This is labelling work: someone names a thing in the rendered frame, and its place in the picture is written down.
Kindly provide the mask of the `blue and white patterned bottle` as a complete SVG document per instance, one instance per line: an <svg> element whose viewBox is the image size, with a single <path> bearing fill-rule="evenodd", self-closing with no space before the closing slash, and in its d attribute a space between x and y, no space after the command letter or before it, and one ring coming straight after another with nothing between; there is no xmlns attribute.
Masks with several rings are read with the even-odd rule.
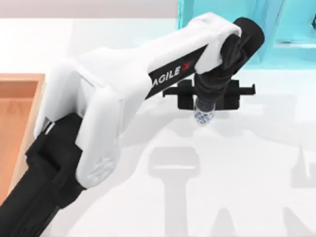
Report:
<svg viewBox="0 0 316 237"><path fill-rule="evenodd" d="M194 101L194 118L198 125L207 126L214 117L216 104L214 102L206 102L197 97Z"/></svg>

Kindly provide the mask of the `salmon-coloured shallow box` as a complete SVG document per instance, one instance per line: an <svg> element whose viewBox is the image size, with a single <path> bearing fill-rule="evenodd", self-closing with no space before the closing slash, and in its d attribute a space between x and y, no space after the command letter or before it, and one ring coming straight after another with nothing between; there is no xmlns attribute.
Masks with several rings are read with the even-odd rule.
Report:
<svg viewBox="0 0 316 237"><path fill-rule="evenodd" d="M27 170L44 73L0 73L0 205Z"/></svg>

